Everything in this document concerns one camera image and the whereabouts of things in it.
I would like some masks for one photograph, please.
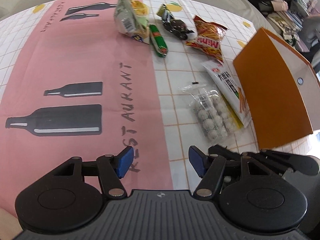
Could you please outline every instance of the metal screw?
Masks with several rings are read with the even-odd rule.
[[[303,79],[302,78],[298,78],[298,84],[299,85],[303,85]]]
[[[113,197],[120,197],[123,194],[124,194],[124,190],[120,188],[112,188],[111,190],[109,190],[109,195]]]
[[[197,190],[197,195],[200,197],[209,197],[212,195],[212,191],[207,188],[201,188]]]

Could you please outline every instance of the black bottle graphic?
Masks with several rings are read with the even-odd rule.
[[[26,129],[36,136],[101,134],[101,105],[45,107],[31,115],[10,117],[6,128]]]
[[[109,8],[116,8],[116,6],[117,6],[116,4],[100,2],[100,3],[85,5],[85,6],[69,8],[65,15],[69,15],[69,14],[80,12],[80,11],[87,11],[87,10],[94,10],[94,11],[95,10],[105,10],[105,9],[109,9]]]
[[[80,20],[88,17],[98,17],[100,14],[86,14],[86,13],[76,13],[69,16],[66,16],[60,20],[60,22],[65,20]]]
[[[101,96],[103,82],[68,84],[61,88],[46,90],[44,96],[61,96],[65,98]]]

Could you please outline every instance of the snack package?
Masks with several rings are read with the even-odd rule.
[[[120,33],[150,44],[148,7],[145,4],[135,0],[118,0],[113,18]]]
[[[157,26],[150,24],[150,39],[155,47],[156,53],[159,57],[166,57],[168,53],[168,47],[163,37],[161,36]]]
[[[218,143],[229,134],[239,129],[232,113],[226,106],[220,92],[208,85],[197,82],[181,88],[192,95],[190,107],[195,113],[204,135],[212,142]]]
[[[164,28],[181,40],[186,40],[188,38],[187,34],[194,32],[188,30],[186,24],[182,20],[175,19],[164,4],[159,8],[157,15],[162,18]]]
[[[252,119],[249,106],[241,87],[235,82],[231,73],[217,60],[209,60],[202,65],[230,103],[244,127],[247,127]]]
[[[195,22],[198,36],[193,40],[186,41],[185,44],[199,49],[223,62],[220,43],[228,29],[214,22],[205,22],[197,15],[193,21]]]

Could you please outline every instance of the barcode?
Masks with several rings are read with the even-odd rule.
[[[204,107],[205,110],[207,110],[209,108],[207,99],[202,95],[199,95],[199,99],[200,99],[201,105]]]
[[[130,21],[129,18],[125,19],[123,21],[124,27],[126,29],[127,32],[134,32],[136,30],[136,28],[134,27],[133,23]]]

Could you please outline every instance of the yellow dot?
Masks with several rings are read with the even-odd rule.
[[[182,10],[182,7],[180,5],[175,5],[175,4],[168,3],[165,6],[171,12],[180,12]]]
[[[248,23],[248,22],[243,22],[243,25],[248,27],[248,28],[251,27],[250,23]]]
[[[245,44],[244,44],[242,41],[237,41],[237,42],[238,42],[238,44],[239,44],[242,48],[245,47]]]
[[[40,12],[44,7],[45,7],[44,4],[40,4],[33,9],[32,13]]]

